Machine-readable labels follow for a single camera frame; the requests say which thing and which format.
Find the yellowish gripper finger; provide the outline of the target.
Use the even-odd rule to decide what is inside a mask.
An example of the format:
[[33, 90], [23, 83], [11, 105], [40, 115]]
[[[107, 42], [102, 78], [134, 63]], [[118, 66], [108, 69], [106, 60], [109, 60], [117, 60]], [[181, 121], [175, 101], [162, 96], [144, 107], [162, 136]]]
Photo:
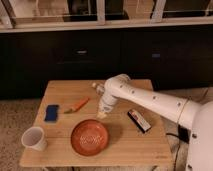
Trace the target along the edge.
[[104, 112], [98, 112], [98, 114], [97, 114], [97, 118], [99, 118], [99, 119], [104, 119], [106, 117], [107, 117], [107, 114]]

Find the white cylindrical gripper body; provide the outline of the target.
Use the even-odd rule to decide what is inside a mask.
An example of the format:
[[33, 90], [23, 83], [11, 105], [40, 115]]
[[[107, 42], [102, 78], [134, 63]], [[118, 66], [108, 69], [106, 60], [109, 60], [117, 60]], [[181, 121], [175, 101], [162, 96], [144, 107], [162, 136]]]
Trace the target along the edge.
[[102, 114], [110, 113], [117, 104], [118, 99], [108, 93], [104, 93], [99, 101], [98, 111]]

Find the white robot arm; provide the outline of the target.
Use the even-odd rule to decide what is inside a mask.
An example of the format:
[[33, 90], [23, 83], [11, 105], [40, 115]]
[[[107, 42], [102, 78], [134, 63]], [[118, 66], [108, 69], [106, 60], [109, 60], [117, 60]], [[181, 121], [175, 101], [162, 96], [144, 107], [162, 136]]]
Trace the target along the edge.
[[99, 101], [99, 118], [105, 118], [119, 98], [136, 103], [191, 131], [185, 171], [213, 171], [213, 101], [200, 104], [134, 87], [126, 74], [107, 79]]

